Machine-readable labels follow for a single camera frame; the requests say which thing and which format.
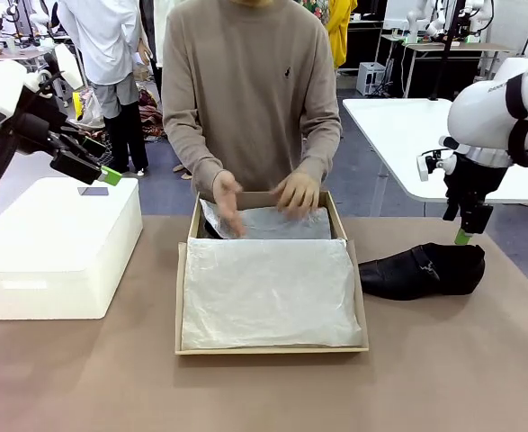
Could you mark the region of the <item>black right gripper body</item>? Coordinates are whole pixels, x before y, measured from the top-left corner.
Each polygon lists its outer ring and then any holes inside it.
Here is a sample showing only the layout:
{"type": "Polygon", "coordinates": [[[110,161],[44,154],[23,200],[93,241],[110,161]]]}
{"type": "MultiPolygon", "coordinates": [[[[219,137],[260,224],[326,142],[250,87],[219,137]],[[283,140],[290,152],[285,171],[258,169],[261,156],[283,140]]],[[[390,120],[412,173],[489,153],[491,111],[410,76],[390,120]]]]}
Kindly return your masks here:
{"type": "Polygon", "coordinates": [[[470,196],[484,202],[486,196],[501,185],[507,172],[506,167],[482,166],[459,153],[454,153],[453,158],[453,170],[443,178],[449,205],[460,205],[470,196]]]}

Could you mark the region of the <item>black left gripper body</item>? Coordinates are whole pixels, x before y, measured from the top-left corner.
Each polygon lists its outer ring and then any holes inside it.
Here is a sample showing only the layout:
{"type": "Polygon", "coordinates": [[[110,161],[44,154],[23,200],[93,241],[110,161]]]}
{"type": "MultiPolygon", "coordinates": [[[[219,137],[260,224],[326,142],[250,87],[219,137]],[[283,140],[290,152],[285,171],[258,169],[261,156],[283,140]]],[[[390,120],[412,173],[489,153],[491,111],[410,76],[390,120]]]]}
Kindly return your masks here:
{"type": "Polygon", "coordinates": [[[59,151],[67,150],[66,143],[59,137],[61,128],[67,123],[67,115],[62,112],[47,112],[46,115],[24,112],[11,119],[17,153],[43,152],[55,156],[59,151]]]}

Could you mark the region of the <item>black leather buckle shoe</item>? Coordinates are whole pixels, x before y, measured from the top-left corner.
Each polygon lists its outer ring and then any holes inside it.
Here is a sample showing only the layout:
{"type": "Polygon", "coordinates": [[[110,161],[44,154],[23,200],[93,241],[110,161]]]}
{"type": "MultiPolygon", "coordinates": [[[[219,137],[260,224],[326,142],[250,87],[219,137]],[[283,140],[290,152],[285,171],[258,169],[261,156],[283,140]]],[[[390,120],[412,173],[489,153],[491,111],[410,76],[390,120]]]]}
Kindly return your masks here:
{"type": "Polygon", "coordinates": [[[483,278],[486,262],[480,246],[426,243],[358,268],[365,293],[404,302],[469,295],[483,278]]]}

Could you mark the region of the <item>person's right forearm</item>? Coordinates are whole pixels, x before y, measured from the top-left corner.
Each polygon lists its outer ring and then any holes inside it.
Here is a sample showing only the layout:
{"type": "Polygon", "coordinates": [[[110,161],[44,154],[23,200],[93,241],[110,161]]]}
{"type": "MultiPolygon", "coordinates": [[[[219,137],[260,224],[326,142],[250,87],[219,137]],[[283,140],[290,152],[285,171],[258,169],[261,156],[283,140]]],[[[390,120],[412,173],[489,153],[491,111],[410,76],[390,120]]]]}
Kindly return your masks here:
{"type": "Polygon", "coordinates": [[[176,155],[192,173],[195,190],[218,200],[226,193],[236,192],[238,183],[209,151],[196,114],[196,110],[165,111],[164,127],[176,155]]]}

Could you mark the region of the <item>white foam box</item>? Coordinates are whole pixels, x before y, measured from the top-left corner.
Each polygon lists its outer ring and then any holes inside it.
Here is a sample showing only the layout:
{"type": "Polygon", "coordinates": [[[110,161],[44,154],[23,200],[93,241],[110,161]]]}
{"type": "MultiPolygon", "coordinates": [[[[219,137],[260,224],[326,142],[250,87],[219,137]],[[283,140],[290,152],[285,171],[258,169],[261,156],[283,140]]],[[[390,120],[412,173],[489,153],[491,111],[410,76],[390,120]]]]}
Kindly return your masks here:
{"type": "Polygon", "coordinates": [[[0,215],[0,320],[98,320],[143,230],[139,183],[36,181],[0,215]]]}

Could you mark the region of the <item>person's right hand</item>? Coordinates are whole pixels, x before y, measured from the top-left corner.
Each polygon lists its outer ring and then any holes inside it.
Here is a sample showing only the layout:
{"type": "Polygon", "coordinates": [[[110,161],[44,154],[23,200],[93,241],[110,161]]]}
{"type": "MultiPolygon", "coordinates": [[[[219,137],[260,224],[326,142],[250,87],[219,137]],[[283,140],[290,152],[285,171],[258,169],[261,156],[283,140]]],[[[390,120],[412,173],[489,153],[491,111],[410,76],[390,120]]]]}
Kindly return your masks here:
{"type": "Polygon", "coordinates": [[[237,208],[237,195],[242,186],[228,170],[220,171],[212,183],[212,194],[220,218],[229,226],[236,237],[243,237],[245,227],[237,208]]]}

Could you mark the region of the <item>person's left hand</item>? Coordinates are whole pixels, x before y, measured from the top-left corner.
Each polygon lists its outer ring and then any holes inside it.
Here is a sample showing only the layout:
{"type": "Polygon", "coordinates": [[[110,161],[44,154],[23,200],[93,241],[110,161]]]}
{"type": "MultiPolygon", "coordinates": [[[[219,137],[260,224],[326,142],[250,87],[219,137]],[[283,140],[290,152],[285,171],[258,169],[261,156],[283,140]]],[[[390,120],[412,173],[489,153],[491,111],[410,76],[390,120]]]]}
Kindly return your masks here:
{"type": "Polygon", "coordinates": [[[302,219],[318,207],[320,182],[305,172],[294,171],[272,191],[276,207],[288,218],[302,219]]]}

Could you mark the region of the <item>white plastic bag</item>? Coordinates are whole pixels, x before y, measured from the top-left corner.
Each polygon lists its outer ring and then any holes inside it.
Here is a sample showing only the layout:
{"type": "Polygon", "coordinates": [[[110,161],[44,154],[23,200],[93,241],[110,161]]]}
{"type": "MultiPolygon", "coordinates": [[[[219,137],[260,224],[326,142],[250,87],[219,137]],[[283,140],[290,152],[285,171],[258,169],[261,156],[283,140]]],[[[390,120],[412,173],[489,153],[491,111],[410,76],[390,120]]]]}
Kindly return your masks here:
{"type": "Polygon", "coordinates": [[[76,123],[87,130],[99,130],[104,127],[102,106],[98,102],[94,90],[87,87],[73,93],[73,103],[76,113],[76,123]]]}

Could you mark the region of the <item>patterned cloth pile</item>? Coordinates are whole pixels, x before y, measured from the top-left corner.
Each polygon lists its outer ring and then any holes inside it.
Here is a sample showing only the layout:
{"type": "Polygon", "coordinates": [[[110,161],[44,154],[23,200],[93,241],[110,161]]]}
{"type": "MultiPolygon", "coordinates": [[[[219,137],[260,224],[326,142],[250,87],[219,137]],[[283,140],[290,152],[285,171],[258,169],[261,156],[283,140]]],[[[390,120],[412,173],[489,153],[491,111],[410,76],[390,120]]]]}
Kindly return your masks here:
{"type": "Polygon", "coordinates": [[[139,88],[139,117],[145,137],[164,137],[162,113],[154,96],[145,88],[139,88]]]}

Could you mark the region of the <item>white table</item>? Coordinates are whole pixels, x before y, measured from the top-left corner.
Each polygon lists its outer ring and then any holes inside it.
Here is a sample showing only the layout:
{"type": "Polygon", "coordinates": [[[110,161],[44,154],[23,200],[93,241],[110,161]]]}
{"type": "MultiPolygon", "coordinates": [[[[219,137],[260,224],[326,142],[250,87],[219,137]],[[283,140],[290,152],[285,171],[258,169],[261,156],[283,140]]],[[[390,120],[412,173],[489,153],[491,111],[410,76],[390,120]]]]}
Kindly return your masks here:
{"type": "MultiPolygon", "coordinates": [[[[423,203],[445,203],[443,176],[434,172],[422,182],[416,158],[437,149],[447,134],[451,103],[445,99],[345,99],[343,106],[380,159],[370,215],[380,215],[389,176],[410,198],[423,203]]],[[[488,203],[528,204],[528,168],[513,166],[488,203]]]]}

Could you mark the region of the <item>cluttered background table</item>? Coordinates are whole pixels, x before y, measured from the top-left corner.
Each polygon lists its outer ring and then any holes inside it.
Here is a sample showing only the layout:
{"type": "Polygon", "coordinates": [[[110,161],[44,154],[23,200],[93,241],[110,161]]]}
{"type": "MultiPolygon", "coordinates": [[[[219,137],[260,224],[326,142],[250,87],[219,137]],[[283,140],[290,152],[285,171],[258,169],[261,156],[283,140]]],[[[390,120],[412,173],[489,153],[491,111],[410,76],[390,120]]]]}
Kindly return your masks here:
{"type": "Polygon", "coordinates": [[[6,45],[4,45],[4,53],[0,55],[0,61],[13,60],[25,66],[28,72],[37,71],[47,66],[45,56],[52,53],[54,48],[50,47],[32,47],[21,49],[16,47],[17,51],[11,53],[6,45]]]}

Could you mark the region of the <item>figure in white shirt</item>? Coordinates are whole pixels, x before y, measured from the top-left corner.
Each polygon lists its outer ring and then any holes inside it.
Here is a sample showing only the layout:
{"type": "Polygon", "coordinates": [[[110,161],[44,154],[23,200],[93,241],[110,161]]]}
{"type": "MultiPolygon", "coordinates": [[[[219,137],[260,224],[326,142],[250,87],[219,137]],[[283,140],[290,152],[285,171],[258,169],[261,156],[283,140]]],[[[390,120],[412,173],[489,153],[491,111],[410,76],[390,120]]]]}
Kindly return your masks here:
{"type": "Polygon", "coordinates": [[[58,0],[58,18],[79,49],[112,144],[110,167],[148,171],[133,55],[145,57],[136,0],[58,0]]]}

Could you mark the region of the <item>background workbench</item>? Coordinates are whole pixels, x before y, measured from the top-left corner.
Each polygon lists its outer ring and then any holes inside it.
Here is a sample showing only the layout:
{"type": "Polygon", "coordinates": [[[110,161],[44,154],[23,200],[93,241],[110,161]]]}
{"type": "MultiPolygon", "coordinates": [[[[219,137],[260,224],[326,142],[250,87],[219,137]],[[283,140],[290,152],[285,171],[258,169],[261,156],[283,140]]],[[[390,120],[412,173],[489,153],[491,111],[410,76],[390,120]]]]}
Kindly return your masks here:
{"type": "MultiPolygon", "coordinates": [[[[429,97],[442,52],[442,43],[415,43],[403,47],[399,69],[399,90],[403,98],[429,97]]],[[[489,42],[453,43],[438,98],[452,101],[477,77],[492,77],[498,61],[514,53],[503,45],[489,42]]]]}

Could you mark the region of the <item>black pole stand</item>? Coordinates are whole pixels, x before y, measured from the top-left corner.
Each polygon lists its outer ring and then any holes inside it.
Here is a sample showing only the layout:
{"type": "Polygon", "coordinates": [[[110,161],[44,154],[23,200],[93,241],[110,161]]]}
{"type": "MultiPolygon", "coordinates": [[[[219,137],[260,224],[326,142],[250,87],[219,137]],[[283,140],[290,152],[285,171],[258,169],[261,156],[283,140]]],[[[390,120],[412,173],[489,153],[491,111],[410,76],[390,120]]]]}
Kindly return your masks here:
{"type": "Polygon", "coordinates": [[[440,89],[442,86],[443,78],[446,74],[447,64],[450,57],[450,52],[452,48],[452,41],[453,41],[453,34],[454,34],[454,19],[455,12],[452,12],[449,27],[447,31],[447,36],[444,38],[443,41],[443,52],[440,59],[439,68],[437,70],[436,79],[434,81],[434,86],[431,94],[429,95],[428,99],[430,101],[436,101],[438,99],[440,89]]]}

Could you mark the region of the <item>yellow garment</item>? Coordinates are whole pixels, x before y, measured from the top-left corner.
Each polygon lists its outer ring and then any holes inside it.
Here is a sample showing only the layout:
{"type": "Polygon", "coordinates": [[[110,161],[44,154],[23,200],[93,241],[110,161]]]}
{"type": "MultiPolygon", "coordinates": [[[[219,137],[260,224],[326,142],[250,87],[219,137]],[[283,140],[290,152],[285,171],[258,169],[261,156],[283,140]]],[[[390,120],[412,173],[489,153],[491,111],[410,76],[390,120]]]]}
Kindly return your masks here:
{"type": "Polygon", "coordinates": [[[328,0],[329,20],[326,25],[333,56],[334,70],[346,61],[347,31],[357,0],[328,0]]]}

